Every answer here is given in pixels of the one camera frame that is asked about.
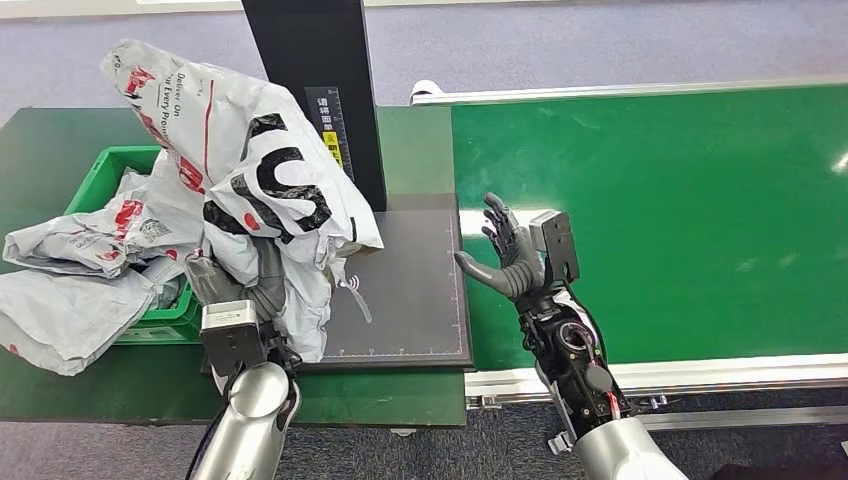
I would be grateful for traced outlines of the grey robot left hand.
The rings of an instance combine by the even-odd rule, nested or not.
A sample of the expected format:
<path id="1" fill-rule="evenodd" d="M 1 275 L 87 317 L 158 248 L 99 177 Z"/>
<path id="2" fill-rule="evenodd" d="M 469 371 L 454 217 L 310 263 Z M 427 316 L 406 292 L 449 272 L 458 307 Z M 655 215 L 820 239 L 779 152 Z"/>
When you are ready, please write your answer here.
<path id="1" fill-rule="evenodd" d="M 251 300 L 260 324 L 279 318 L 285 305 L 284 269 L 272 239 L 254 237 L 258 254 L 258 276 L 254 286 L 236 282 L 214 260 L 192 254 L 185 260 L 185 274 L 202 305 Z"/>

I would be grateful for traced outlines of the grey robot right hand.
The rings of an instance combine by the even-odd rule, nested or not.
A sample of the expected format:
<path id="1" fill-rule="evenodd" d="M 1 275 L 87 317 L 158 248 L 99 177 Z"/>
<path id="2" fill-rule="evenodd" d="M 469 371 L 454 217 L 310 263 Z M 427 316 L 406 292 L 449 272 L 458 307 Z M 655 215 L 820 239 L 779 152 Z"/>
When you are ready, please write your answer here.
<path id="1" fill-rule="evenodd" d="M 493 228 L 484 225 L 481 231 L 493 246 L 500 267 L 487 266 L 465 251 L 454 253 L 454 259 L 469 277 L 510 300 L 519 299 L 543 285 L 544 267 L 529 231 L 519 224 L 503 200 L 487 192 L 483 202 L 487 205 L 483 214 Z"/>

